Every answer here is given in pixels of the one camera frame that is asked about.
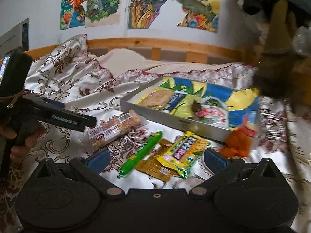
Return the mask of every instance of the bed headboard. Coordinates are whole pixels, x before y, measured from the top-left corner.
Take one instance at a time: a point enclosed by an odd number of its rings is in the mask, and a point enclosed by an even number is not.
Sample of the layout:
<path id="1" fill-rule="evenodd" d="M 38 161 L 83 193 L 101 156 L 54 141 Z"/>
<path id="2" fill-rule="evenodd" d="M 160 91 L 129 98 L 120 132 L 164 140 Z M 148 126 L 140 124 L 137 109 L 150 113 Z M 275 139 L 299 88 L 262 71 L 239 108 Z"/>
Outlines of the bed headboard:
<path id="1" fill-rule="evenodd" d="M 244 62 L 256 65 L 256 55 L 248 50 L 231 50 L 218 46 L 205 45 L 201 43 L 162 39 L 162 38 L 105 38 L 88 40 L 87 44 L 90 51 L 98 49 L 106 49 L 108 51 L 116 48 L 149 48 L 151 60 L 161 60 L 161 50 L 172 50 L 186 52 L 185 62 L 203 63 L 209 62 L 209 56 L 226 58 L 231 62 Z M 26 53 L 38 59 L 52 50 L 58 45 L 46 46 L 38 49 L 29 50 Z"/>

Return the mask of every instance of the yellow snack wrapper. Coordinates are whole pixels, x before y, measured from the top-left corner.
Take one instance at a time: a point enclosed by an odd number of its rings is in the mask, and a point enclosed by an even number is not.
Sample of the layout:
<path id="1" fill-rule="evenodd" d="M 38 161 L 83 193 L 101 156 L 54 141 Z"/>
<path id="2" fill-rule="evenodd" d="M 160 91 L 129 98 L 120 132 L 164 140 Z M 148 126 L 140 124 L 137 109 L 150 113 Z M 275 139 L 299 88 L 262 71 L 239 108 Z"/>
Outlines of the yellow snack wrapper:
<path id="1" fill-rule="evenodd" d="M 162 166 L 161 163 L 158 161 L 158 157 L 163 155 L 166 150 L 166 147 L 160 147 L 158 151 L 147 160 L 139 161 L 139 163 L 135 166 L 135 169 L 164 182 L 169 181 L 169 179 L 173 175 L 177 174 L 177 172 L 173 169 L 167 169 L 166 167 Z"/>
<path id="2" fill-rule="evenodd" d="M 186 133 L 167 151 L 159 156 L 157 160 L 162 166 L 174 169 L 177 173 L 187 178 L 189 171 L 195 160 L 204 153 L 209 146 L 209 142 L 190 132 Z"/>

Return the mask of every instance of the granola bar wrapper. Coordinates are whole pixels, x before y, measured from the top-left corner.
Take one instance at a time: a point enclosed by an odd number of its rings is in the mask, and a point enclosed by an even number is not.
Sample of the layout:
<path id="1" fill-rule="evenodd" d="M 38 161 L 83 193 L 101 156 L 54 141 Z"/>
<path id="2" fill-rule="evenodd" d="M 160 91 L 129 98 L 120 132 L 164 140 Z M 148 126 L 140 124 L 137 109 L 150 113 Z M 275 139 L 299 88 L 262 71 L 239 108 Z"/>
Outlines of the granola bar wrapper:
<path id="1" fill-rule="evenodd" d="M 87 153 L 92 155 L 106 144 L 147 123 L 148 121 L 145 118 L 130 110 L 128 113 L 103 122 L 101 125 L 84 132 L 79 138 Z"/>

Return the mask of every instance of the finger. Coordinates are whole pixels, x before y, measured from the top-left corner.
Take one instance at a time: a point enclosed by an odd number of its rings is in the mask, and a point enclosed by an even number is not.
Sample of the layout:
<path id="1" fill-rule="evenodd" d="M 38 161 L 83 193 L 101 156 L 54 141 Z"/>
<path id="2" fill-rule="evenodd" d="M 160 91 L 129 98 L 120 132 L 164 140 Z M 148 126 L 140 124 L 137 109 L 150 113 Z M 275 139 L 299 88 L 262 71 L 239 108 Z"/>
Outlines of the finger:
<path id="1" fill-rule="evenodd" d="M 10 154 L 10 159 L 14 162 L 14 163 L 18 163 L 20 164 L 23 161 L 22 157 L 18 157 L 16 155 L 13 155 L 12 153 Z"/>
<path id="2" fill-rule="evenodd" d="M 46 133 L 46 127 L 43 124 L 40 124 L 40 126 L 34 130 L 34 134 L 36 134 L 37 136 L 41 136 L 45 133 Z"/>
<path id="3" fill-rule="evenodd" d="M 11 151 L 11 154 L 13 154 L 14 156 L 24 158 L 26 157 L 30 149 L 26 146 L 13 146 Z"/>
<path id="4" fill-rule="evenodd" d="M 0 136 L 4 136 L 7 139 L 13 139 L 16 137 L 16 132 L 10 127 L 0 125 Z"/>
<path id="5" fill-rule="evenodd" d="M 26 138 L 25 146 L 29 149 L 36 147 L 38 144 L 38 137 L 36 135 L 31 135 Z"/>

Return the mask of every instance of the wall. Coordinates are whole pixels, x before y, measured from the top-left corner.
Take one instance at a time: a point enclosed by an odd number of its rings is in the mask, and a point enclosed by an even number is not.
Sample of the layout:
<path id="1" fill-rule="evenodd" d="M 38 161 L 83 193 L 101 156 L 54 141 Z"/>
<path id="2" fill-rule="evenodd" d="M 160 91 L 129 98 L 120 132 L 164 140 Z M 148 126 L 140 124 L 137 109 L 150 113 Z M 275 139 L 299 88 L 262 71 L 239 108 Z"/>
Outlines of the wall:
<path id="1" fill-rule="evenodd" d="M 0 0 L 0 36 L 29 18 L 29 49 L 56 44 L 76 34 L 86 33 L 89 39 L 110 37 L 159 37 L 187 40 L 222 46 L 229 49 L 249 47 L 257 41 L 243 23 L 243 14 L 233 0 L 221 0 L 218 33 L 176 27 L 184 12 L 176 0 L 167 1 L 150 29 L 128 30 L 129 0 L 121 0 L 119 25 L 76 27 L 59 30 L 61 0 Z"/>
<path id="2" fill-rule="evenodd" d="M 0 37 L 0 59 L 3 59 L 7 52 L 18 46 L 28 50 L 28 46 L 23 46 L 23 25 L 28 23 L 28 19 L 26 19 Z"/>

